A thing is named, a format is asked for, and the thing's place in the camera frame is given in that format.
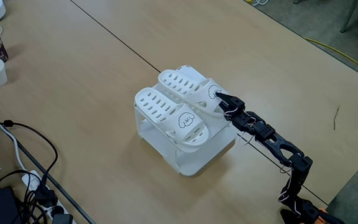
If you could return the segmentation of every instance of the slipper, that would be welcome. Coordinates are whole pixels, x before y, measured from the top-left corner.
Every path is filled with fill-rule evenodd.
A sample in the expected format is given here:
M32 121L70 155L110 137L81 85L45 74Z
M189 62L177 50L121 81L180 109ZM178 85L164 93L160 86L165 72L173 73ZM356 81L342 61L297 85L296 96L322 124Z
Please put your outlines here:
M165 70L158 76L158 82L175 97L195 107L195 110L224 118L223 110L219 106L222 100L215 93L227 94L227 91L213 79L203 78L197 81L178 70Z
M184 103L175 103L154 88L144 88L135 96L135 105L144 116L184 152L195 152L209 132L204 121Z

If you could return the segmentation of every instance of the wooden table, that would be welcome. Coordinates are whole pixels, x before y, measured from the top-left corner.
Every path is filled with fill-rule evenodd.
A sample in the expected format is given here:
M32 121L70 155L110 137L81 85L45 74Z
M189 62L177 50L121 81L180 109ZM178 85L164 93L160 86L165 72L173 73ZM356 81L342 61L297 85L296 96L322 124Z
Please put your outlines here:
M101 2L89 12L98 12L158 70L191 64L247 100L315 160L307 185L325 200L358 169L358 152L351 148L358 147L354 71L240 2L115 3ZM11 59L9 83L0 87L0 118L28 124L57 145L52 175L98 223L282 223L277 197L288 177L250 145L236 143L202 174L187 178L139 139L134 95L152 86L158 71L81 9L70 1L6 4L0 24ZM49 165L52 150L38 136L12 132ZM312 147L314 139L319 141ZM13 151L0 133L0 175L18 168ZM326 164L337 155L338 163ZM340 165L351 157L354 163ZM325 207L306 190L300 196ZM84 222L78 214L75 219Z
M314 160L306 186L325 202L358 170L358 73L252 6L72 1L158 70L188 64L241 97Z

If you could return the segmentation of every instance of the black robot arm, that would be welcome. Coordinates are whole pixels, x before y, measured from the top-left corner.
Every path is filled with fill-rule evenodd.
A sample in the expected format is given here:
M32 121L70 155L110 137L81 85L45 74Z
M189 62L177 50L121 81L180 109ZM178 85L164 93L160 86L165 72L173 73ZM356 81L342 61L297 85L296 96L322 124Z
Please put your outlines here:
M219 106L224 111L224 116L231 121L239 131L247 132L255 136L255 140L265 146L278 161L291 169L291 176L281 191L278 201L288 206L292 212L282 210L281 214L286 224L305 223L312 224L318 217L331 224L344 223L327 213L316 208L309 200L298 197L306 177L309 174L313 161L305 156L296 146L285 140L273 127L251 111L245 111L244 102L235 96L216 93L222 99ZM282 151L291 153L286 158Z

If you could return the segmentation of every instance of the wire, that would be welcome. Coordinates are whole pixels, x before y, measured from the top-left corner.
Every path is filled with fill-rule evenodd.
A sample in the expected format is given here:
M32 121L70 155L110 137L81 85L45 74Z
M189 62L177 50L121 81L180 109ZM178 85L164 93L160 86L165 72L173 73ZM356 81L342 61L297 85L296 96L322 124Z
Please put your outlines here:
M255 0L255 3L253 4L250 4L251 6L257 6L257 5L260 5L260 6L264 6L268 3L269 0L265 0L265 2L262 2L260 3L260 0Z
M35 166L41 170L44 174L45 168L34 158L34 156L20 143L17 142L20 150L35 164ZM90 224L96 224L96 222L87 214L87 212L76 202L73 197L50 175L46 175L51 183L63 194L63 196L75 207L75 209L84 217L84 219Z
M24 128L27 128L27 129L33 131L35 134L38 134L43 140L45 140L50 145L50 147L52 147L52 149L55 153L55 159L53 160L51 165L48 167L47 171L45 171L44 175L42 176L42 182L45 183L47 180L47 175L48 175L50 169L56 164L56 161L58 158L56 147L53 145L53 143L48 138L46 138L43 134L39 133L39 131L35 130L34 128L31 128L30 126L25 125L25 124L20 124L20 123L15 123L15 122L13 122L13 125L22 126Z
M264 6L264 5L266 5L268 2L269 2L269 0L266 0L266 1L263 2L263 3L260 3L260 0L256 0L255 3L251 4L251 6L257 6L257 5Z
M331 49L331 50L337 52L338 54L342 55L343 57L345 57L345 58L351 60L352 62L354 62L355 64L358 65L358 61L354 60L353 58L351 58L351 57L348 56L347 54L341 52L340 50L337 50L337 49L333 48L332 46L328 46L328 45L326 45L326 44L323 44L323 43L321 43L321 42L319 42L319 41L317 41L317 40L313 40L313 39L307 38L307 37L304 37L304 38L305 38L305 40L307 40L307 41L310 41L310 42L319 44L319 45L321 45L321 46L324 46L324 47L326 47L326 48L328 48L328 49Z
M39 181L41 181L40 178L39 178L37 175L35 175L35 174L33 174L33 173L30 173L30 172L27 171L27 170L14 170L14 171L12 171L12 172L6 174L6 175L3 176L2 178L0 178L0 182L3 181L6 177L9 177L9 176L11 176L11 175L13 175L13 174L29 174L29 175L33 175L33 176L36 177Z
M33 224L38 223L38 221L39 221L42 217L45 217L45 214L48 213L48 212L49 212L49 210L43 211L43 212L41 213L41 215L34 220Z
M0 128L1 128L1 130L2 130L5 134L7 134L7 135L12 139L13 144L14 144L14 147L15 147L16 159L17 159L17 161L18 161L18 163L19 163L21 169L22 169L22 170L27 170L27 169L24 167L24 165L23 165L23 163L22 163L22 161L21 161L21 159L20 159L19 146L17 145L17 140L16 140L16 138L15 138L3 125L0 125Z

